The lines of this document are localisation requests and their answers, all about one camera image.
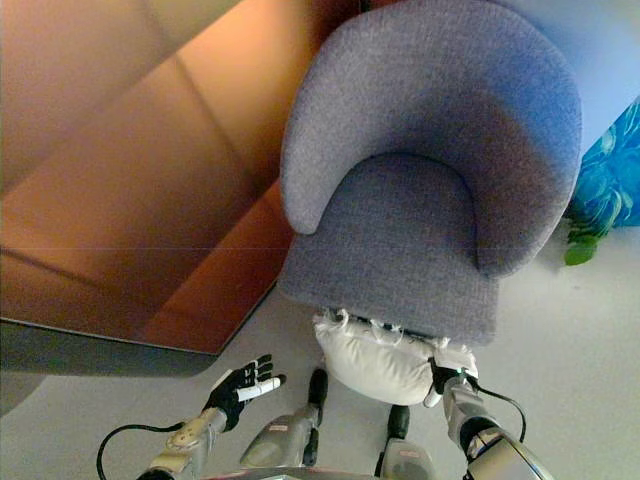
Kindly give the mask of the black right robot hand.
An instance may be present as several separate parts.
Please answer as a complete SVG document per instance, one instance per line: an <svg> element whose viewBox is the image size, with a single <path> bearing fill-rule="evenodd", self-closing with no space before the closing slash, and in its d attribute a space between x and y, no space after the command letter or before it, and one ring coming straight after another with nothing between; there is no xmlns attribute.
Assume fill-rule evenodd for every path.
<svg viewBox="0 0 640 480"><path fill-rule="evenodd" d="M422 401L422 405L426 408L433 408L439 403L444 393L444 386L449 379L459 376L463 378L471 377L474 380L479 379L475 361L464 364L453 360L438 360L436 357L431 357L429 365L431 367L432 384Z"/></svg>

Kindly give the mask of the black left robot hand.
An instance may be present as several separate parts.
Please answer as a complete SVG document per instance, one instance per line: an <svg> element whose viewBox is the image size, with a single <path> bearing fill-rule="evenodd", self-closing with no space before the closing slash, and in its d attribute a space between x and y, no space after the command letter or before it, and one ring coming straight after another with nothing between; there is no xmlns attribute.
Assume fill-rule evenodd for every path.
<svg viewBox="0 0 640 480"><path fill-rule="evenodd" d="M272 355L262 355L220 377L203 410L218 409L226 417L223 432L231 431L238 424L244 408L253 399L276 390L286 380L284 374L273 374Z"/></svg>

